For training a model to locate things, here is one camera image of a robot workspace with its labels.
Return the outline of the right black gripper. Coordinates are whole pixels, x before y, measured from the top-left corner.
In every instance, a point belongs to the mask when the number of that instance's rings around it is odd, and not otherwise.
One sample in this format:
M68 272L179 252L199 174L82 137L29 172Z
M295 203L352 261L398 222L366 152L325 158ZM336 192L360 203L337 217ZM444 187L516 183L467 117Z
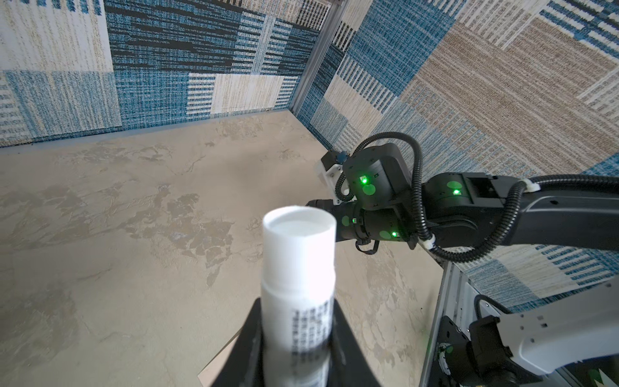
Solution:
M336 242L354 240L357 250L370 243L371 250L378 250L380 242L401 242L410 250L416 248L413 221L400 208L365 210L357 201L335 205L331 199L311 200L306 206L334 216Z

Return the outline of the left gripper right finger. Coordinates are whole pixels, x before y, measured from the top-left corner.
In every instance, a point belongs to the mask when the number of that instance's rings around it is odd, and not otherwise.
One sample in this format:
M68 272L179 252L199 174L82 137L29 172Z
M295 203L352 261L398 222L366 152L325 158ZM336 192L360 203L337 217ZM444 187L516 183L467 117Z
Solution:
M380 386L337 300L330 334L329 386Z

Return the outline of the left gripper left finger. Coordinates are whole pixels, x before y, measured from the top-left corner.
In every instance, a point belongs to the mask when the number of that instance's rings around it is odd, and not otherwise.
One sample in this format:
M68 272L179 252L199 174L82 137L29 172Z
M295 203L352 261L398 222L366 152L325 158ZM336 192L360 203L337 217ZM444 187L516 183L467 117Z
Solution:
M230 355L214 380L214 387L263 387L264 335L261 299L257 298L246 318Z

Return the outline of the pale pink envelope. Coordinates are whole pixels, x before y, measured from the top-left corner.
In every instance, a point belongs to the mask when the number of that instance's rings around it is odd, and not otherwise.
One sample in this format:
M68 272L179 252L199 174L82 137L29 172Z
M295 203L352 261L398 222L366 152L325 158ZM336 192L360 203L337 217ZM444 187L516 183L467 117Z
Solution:
M240 332L237 332L198 374L198 380L203 387L209 387L214 383L226 364L239 335Z

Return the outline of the white glue stick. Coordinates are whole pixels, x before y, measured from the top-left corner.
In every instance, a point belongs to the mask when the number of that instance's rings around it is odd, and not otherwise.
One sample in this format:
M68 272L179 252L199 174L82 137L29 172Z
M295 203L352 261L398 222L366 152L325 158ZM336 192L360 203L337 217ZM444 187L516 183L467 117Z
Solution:
M267 386L324 386L335 296L335 218L286 206L263 218L261 319Z

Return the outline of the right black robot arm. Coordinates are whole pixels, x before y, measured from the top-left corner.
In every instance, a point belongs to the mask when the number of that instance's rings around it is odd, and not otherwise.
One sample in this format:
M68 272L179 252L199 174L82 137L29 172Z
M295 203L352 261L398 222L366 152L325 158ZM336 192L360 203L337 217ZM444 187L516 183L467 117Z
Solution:
M616 177L559 174L531 179L447 173L421 179L394 144L361 148L343 164L324 161L349 193L313 200L337 220L336 238L367 255L383 241L423 246L451 263L470 263L500 246L618 247ZM520 386L569 364L618 353L618 281L530 311L512 312L488 296L472 300L474 318L439 320L430 353L437 386Z

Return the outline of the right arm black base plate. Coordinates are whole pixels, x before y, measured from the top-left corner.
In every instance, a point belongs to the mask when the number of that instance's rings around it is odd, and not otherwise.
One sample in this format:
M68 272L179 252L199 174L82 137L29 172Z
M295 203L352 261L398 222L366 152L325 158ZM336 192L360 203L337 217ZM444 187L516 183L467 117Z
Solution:
M439 321L428 386L482 386L469 356L470 340L447 316Z

